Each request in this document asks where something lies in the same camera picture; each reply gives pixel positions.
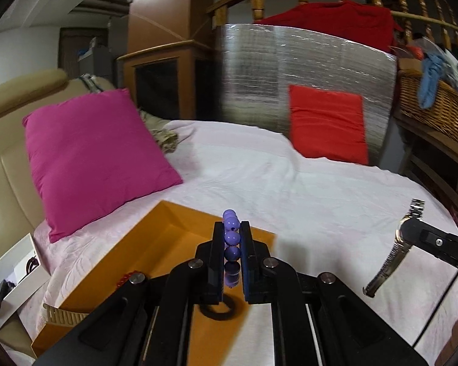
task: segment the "orange box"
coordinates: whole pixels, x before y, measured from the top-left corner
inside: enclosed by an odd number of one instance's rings
[[[90,271],[66,298],[61,309],[89,313],[115,290],[122,277],[134,270],[148,277],[168,274],[176,265],[195,256],[198,244],[212,239],[214,223],[222,219],[204,212],[161,201]],[[274,234],[252,227],[253,238],[267,244]],[[194,307],[188,365],[222,364],[242,326],[249,305],[244,301],[242,285],[224,292],[234,298],[236,314],[228,321],[214,321]],[[223,312],[223,304],[214,307]],[[70,329],[46,324],[32,343],[39,356]]]

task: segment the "pillow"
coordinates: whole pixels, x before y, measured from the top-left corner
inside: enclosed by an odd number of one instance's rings
[[[289,86],[290,141],[306,158],[368,164],[362,97]]]
[[[44,106],[22,123],[51,242],[127,201],[182,183],[127,89]]]

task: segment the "white bed sheet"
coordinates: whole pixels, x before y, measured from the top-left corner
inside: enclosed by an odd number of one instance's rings
[[[412,198],[426,201],[426,222],[458,235],[448,212],[425,189],[377,167],[304,159],[285,137],[256,127],[198,121],[166,127],[190,134],[167,155],[183,184],[131,201],[53,244],[45,222],[35,230],[51,279],[20,310],[33,339],[45,323],[42,303],[61,306],[95,264],[166,199],[219,216],[234,209],[252,226],[277,234],[273,255],[302,273],[336,274],[406,341],[416,340],[453,267],[413,248],[374,299],[365,297],[362,287],[388,255]],[[226,365],[274,364],[270,315],[269,306],[251,307]],[[430,364],[451,325],[439,325],[435,339],[422,347]]]

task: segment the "wooden table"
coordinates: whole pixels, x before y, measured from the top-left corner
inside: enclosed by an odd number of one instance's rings
[[[397,125],[413,133],[419,138],[424,139],[438,150],[445,153],[453,161],[458,164],[458,143],[450,139],[446,135],[438,132],[427,125],[421,124],[415,119],[409,118],[402,114],[400,111],[394,113]],[[458,209],[458,194],[457,192],[439,175],[437,174],[428,164],[414,156],[413,147],[410,152],[406,155],[403,164],[408,163],[414,164],[418,169],[423,171],[451,200],[451,202]]]

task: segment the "screw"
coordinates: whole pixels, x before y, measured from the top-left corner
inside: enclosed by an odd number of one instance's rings
[[[145,278],[146,277],[144,276],[144,274],[136,272],[135,274],[132,274],[129,277],[129,282],[131,282],[133,285],[137,285],[138,283],[143,282]]]
[[[268,268],[274,268],[278,265],[278,260],[274,257],[267,257],[263,260],[263,265]]]
[[[321,274],[321,281],[331,284],[336,282],[336,276],[330,272],[323,272]]]
[[[200,259],[192,259],[188,262],[190,268],[200,268],[204,265],[204,262]]]

